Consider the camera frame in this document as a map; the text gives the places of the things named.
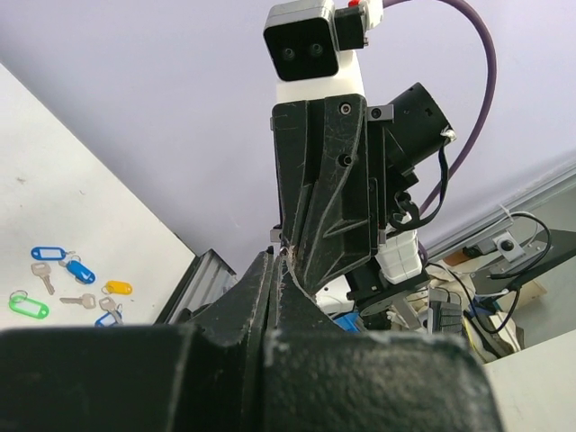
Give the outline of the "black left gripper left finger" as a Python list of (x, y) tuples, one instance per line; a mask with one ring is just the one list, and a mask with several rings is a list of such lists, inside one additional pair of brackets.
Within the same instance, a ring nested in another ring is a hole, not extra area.
[(271, 251), (184, 324), (1, 335), (4, 431), (258, 431)]

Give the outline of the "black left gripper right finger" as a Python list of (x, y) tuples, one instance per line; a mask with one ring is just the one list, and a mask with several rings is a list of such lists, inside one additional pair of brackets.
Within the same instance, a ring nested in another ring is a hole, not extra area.
[(274, 263), (263, 342), (264, 431), (501, 431), (489, 380), (465, 341), (351, 333)]

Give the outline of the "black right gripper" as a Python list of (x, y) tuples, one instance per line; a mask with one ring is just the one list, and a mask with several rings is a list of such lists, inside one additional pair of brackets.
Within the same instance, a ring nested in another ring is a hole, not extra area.
[[(364, 97), (346, 94), (272, 111), (281, 241), (308, 294), (368, 261), (369, 178), (379, 228), (394, 234), (428, 225), (446, 198), (453, 129), (429, 91), (417, 82), (388, 104), (366, 108)], [(438, 204), (425, 216), (409, 189), (419, 182), (416, 166), (434, 155)]]

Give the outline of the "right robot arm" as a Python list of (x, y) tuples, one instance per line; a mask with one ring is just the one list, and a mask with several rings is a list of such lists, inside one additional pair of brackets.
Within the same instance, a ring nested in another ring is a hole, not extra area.
[(431, 156), (447, 187), (455, 133), (423, 85), (385, 105), (360, 94), (278, 103), (271, 130), (280, 221), (270, 237), (306, 293), (345, 279), (367, 318), (427, 283), (418, 230), (431, 217), (410, 188), (417, 164)]

